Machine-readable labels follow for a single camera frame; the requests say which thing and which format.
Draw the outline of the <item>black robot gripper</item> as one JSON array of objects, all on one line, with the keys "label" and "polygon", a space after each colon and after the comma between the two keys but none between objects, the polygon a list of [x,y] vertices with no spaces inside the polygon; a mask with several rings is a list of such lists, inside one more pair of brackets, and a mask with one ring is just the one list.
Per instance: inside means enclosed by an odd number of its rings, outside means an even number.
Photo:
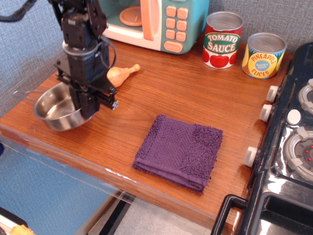
[{"label": "black robot gripper", "polygon": [[107,78],[107,73],[116,60],[110,63],[111,44],[93,44],[79,49],[62,44],[66,58],[55,62],[58,79],[69,85],[69,93],[75,110],[80,110],[84,120],[92,118],[103,104],[114,110],[116,87]]}]

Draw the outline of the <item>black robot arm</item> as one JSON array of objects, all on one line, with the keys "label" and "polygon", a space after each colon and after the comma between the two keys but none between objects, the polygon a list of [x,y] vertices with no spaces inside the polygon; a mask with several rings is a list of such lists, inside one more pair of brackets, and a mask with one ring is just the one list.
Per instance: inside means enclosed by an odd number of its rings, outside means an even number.
[{"label": "black robot arm", "polygon": [[105,105],[117,107],[117,89],[107,78],[113,45],[103,33],[107,16],[97,0],[51,0],[63,32],[66,58],[55,63],[58,80],[68,85],[74,108],[88,120]]}]

